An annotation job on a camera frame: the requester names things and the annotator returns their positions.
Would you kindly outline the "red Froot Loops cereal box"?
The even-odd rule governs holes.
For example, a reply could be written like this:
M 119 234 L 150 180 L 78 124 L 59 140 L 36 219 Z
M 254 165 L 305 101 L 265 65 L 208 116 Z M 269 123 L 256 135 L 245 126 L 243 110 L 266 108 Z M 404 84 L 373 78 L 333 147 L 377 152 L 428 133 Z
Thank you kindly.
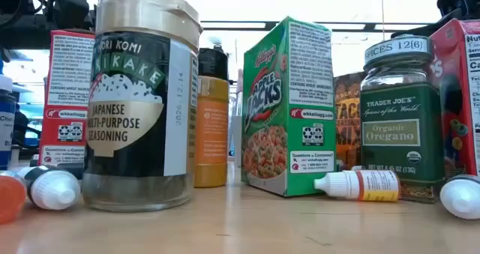
M 94 41 L 93 34 L 51 32 L 40 165 L 84 161 Z
M 480 19 L 452 19 L 430 39 L 430 81 L 440 95 L 445 174 L 480 176 Z

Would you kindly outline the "furikake seasoning jar gold lid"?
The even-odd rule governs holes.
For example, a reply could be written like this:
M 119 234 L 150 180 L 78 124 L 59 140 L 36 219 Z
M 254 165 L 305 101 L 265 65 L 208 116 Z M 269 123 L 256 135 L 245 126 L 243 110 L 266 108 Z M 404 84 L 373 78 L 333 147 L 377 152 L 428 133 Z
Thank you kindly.
M 201 33 L 184 0 L 99 0 L 82 178 L 88 206 L 157 211 L 190 199 Z

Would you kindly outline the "black round cap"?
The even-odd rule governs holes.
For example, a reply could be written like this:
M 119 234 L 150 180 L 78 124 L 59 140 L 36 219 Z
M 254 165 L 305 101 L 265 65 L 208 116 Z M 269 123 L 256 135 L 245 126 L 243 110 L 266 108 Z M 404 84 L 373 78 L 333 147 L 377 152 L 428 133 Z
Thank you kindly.
M 227 182 L 228 57 L 216 44 L 212 49 L 200 49 L 198 60 L 194 186 L 221 187 Z

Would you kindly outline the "black overhead crossbar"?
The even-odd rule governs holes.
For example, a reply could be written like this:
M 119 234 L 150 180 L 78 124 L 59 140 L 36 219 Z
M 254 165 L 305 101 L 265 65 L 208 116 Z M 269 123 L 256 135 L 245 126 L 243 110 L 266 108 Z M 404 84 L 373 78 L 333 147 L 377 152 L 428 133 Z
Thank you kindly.
M 202 21 L 201 26 L 209 31 L 271 31 L 279 21 Z M 406 22 L 317 22 L 334 32 L 395 33 L 418 28 L 430 23 Z

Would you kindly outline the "orange dropper bottle white cap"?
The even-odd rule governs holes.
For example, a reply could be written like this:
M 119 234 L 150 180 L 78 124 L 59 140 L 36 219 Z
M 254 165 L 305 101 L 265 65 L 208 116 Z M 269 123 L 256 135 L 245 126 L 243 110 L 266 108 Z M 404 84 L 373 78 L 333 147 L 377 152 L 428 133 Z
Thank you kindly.
M 24 179 L 12 171 L 0 171 L 0 224 L 10 223 L 21 214 L 26 202 Z
M 345 170 L 329 172 L 315 179 L 313 187 L 330 197 L 372 201 L 397 202 L 401 185 L 397 175 L 389 170 Z

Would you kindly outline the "green Apple Jacks cereal box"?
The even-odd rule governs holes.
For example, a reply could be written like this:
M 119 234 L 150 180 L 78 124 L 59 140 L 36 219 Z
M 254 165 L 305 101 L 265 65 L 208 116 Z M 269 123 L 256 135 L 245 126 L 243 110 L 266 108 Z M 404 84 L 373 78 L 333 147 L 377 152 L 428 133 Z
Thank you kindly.
M 241 181 L 283 197 L 315 195 L 336 171 L 332 33 L 280 21 L 244 54 Z

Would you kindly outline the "orange taco seasoning packet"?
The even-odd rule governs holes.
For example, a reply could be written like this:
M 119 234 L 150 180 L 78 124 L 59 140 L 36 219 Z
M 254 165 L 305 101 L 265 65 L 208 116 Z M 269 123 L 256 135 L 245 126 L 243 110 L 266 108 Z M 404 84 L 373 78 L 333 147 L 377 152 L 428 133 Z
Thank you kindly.
M 339 170 L 361 165 L 360 85 L 365 72 L 334 78 L 336 152 Z

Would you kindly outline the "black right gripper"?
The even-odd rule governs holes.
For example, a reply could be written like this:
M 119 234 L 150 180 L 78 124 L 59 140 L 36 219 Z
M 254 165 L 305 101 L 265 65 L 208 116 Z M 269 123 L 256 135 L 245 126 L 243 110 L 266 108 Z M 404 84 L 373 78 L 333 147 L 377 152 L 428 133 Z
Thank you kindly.
M 452 18 L 480 19 L 480 0 L 437 0 L 436 5 L 443 17 L 441 20 L 434 24 L 397 31 L 391 37 L 399 37 L 405 34 L 430 37 Z

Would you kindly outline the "green oregano glass jar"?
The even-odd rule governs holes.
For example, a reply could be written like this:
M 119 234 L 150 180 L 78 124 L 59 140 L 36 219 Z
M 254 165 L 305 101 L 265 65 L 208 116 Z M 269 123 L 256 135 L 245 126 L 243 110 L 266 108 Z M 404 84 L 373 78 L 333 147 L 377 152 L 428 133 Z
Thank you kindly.
M 364 53 L 361 164 L 392 170 L 403 200 L 435 203 L 445 179 L 440 93 L 429 82 L 431 39 L 404 34 Z

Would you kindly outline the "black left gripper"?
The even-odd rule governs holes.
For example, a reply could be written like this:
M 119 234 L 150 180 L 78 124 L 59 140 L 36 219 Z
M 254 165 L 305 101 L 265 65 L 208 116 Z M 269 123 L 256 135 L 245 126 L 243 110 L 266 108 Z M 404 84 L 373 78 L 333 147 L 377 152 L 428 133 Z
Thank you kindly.
M 53 19 L 59 28 L 91 30 L 95 26 L 87 0 L 55 0 Z

